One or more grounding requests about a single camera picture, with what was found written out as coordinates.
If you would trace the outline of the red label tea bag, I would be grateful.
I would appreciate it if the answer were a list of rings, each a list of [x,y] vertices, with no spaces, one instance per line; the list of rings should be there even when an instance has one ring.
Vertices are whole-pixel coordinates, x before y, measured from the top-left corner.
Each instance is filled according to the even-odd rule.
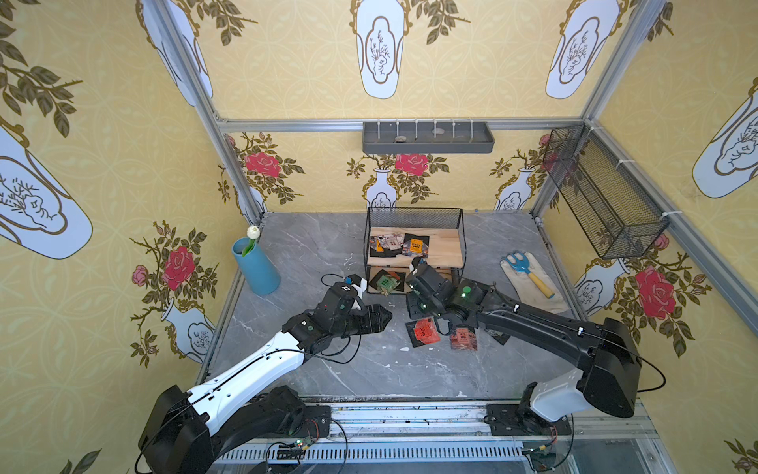
[[[408,322],[406,329],[414,348],[436,344],[441,341],[440,333],[432,318]]]

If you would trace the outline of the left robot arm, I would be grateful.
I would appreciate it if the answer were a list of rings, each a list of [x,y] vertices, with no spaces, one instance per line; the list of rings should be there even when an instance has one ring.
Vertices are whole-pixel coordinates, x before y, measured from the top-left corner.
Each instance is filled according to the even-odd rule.
[[[321,357],[335,339],[383,332],[393,318],[362,300],[366,282],[336,282],[313,309],[290,317],[272,339],[220,375],[187,391],[173,385],[157,398],[137,442],[151,473],[205,473],[223,454],[253,438],[295,434],[304,404],[280,377]]]

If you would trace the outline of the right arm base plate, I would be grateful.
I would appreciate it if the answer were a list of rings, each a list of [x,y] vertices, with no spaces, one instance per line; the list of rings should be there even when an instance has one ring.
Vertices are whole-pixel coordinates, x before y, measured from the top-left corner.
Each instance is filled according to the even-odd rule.
[[[522,409],[519,404],[488,404],[484,423],[493,436],[570,436],[572,423],[567,418],[557,422],[546,421]]]

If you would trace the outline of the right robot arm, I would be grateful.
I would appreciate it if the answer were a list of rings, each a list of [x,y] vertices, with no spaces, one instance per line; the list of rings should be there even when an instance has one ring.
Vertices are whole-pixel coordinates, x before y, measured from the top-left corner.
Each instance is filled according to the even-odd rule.
[[[454,284],[422,258],[412,261],[406,284],[408,308],[424,318],[442,319],[453,329],[494,331],[572,364],[569,372],[524,389],[515,420],[526,432],[590,409],[620,419],[634,416],[647,361],[620,321],[596,324],[560,316],[469,278]]]

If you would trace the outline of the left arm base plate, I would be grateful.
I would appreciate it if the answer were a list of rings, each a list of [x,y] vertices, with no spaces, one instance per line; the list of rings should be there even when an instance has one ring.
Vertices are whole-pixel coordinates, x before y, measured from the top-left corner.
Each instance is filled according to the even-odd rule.
[[[332,409],[328,405],[305,406],[290,412],[276,411],[253,430],[252,440],[321,440],[332,433]]]

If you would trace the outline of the orange black tea bag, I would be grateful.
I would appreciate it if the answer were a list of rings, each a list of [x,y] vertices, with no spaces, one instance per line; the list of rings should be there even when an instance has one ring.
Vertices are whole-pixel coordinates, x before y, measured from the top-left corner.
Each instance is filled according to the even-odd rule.
[[[430,237],[426,235],[405,234],[402,253],[407,257],[424,257],[430,252]]]

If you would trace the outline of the red house tea bag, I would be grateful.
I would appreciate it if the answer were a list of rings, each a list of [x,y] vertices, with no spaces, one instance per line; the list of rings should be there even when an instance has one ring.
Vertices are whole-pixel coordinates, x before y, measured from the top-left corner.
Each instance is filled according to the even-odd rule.
[[[476,331],[471,328],[456,328],[450,335],[449,340],[453,351],[478,351]]]

